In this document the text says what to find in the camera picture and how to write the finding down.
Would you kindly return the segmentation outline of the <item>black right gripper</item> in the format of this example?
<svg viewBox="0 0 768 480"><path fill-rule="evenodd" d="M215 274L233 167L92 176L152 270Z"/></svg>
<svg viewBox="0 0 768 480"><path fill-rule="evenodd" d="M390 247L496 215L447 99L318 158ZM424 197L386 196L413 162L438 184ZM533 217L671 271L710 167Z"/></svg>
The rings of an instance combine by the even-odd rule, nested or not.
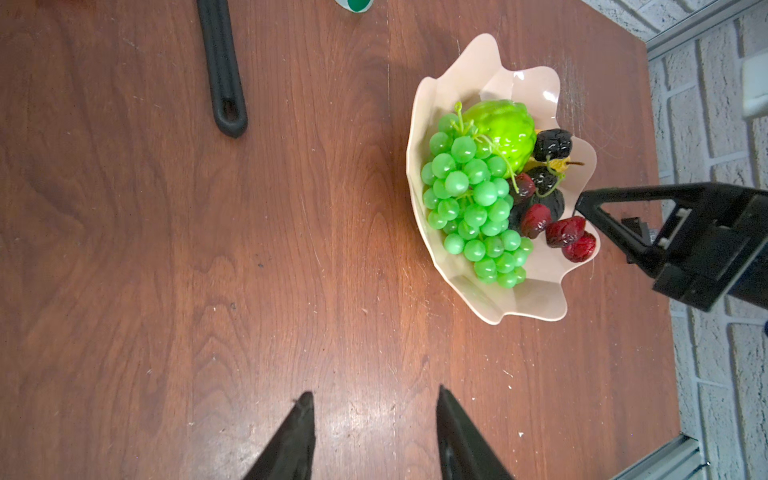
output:
<svg viewBox="0 0 768 480"><path fill-rule="evenodd" d="M606 188L583 192L576 210L623 251L640 245L602 206L655 200L674 208L637 254L654 291L706 312L724 295L767 307L765 190L724 183Z"/></svg>

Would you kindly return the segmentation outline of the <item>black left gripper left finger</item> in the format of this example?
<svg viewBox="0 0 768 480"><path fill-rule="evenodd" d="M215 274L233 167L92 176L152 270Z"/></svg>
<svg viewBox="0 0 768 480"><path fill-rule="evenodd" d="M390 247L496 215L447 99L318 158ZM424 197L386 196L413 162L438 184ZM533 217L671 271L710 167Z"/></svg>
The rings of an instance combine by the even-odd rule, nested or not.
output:
<svg viewBox="0 0 768 480"><path fill-rule="evenodd" d="M315 445L314 396L305 391L244 479L310 480Z"/></svg>

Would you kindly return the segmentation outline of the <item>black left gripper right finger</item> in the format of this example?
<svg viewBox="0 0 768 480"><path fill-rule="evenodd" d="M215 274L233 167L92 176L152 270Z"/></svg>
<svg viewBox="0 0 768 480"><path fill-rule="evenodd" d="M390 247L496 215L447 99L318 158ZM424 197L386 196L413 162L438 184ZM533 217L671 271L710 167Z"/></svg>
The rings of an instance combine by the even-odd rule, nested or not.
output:
<svg viewBox="0 0 768 480"><path fill-rule="evenodd" d="M513 479L444 385L440 386L436 404L436 428L443 479Z"/></svg>

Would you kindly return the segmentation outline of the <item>red fake cherry pair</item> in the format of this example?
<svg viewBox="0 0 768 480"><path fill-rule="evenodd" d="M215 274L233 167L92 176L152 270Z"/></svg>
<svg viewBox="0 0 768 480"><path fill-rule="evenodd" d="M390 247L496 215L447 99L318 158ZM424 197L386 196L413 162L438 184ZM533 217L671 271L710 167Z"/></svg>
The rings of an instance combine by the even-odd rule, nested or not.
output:
<svg viewBox="0 0 768 480"><path fill-rule="evenodd" d="M550 224L545 229L545 238L550 248L560 249L572 263L587 261L597 248L597 239L586 231L586 219L581 216Z"/></svg>
<svg viewBox="0 0 768 480"><path fill-rule="evenodd" d="M552 213L545 205L533 201L537 189L527 174L521 173L514 180L517 192L513 195L509 226L521 236L535 239L553 222Z"/></svg>

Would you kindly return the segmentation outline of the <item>dark fake avocado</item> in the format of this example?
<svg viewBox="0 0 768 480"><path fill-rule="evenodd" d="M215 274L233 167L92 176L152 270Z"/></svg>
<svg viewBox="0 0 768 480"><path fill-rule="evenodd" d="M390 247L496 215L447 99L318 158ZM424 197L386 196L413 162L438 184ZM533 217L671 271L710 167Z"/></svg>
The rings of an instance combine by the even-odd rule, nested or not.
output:
<svg viewBox="0 0 768 480"><path fill-rule="evenodd" d="M545 197L534 194L513 207L509 216L509 228L518 233L537 235L550 223L558 221L564 210L564 197L559 189Z"/></svg>

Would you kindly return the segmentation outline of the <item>yellow fake lemon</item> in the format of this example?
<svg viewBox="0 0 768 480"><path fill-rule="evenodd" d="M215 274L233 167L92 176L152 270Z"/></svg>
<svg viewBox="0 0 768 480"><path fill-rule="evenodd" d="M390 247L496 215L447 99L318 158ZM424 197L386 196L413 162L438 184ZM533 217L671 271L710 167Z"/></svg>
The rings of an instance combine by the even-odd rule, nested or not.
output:
<svg viewBox="0 0 768 480"><path fill-rule="evenodd" d="M566 172L568 168L571 166L584 166L584 163L574 161L570 157L566 157L562 159L554 159L554 160L549 160L545 162L537 161L533 157L531 157L529 161L526 163L524 171L530 174L531 171L536 168L545 168L551 173L553 173L554 175L564 178L566 176Z"/></svg>

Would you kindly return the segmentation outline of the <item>green bumpy fake fruit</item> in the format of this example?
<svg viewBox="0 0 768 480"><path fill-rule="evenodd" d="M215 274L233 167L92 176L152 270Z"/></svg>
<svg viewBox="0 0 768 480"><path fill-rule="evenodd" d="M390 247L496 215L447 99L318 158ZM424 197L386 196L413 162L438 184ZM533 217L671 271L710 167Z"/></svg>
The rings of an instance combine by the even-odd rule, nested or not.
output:
<svg viewBox="0 0 768 480"><path fill-rule="evenodd" d="M463 113L479 135L491 140L494 153L502 157L513 174L522 171L533 153L536 129L525 104L512 100L486 100Z"/></svg>

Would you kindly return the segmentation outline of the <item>green fake grape bunch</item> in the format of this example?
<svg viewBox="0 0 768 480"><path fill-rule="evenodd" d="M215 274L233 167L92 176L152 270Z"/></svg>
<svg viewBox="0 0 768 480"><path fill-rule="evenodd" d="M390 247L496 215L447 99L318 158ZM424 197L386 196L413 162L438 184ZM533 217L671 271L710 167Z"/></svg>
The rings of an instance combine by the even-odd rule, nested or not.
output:
<svg viewBox="0 0 768 480"><path fill-rule="evenodd" d="M457 104L428 138L429 156L420 170L427 222L452 256L466 259L478 280L512 289L527 278L527 242L509 228L517 192L508 163L491 140L465 123Z"/></svg>

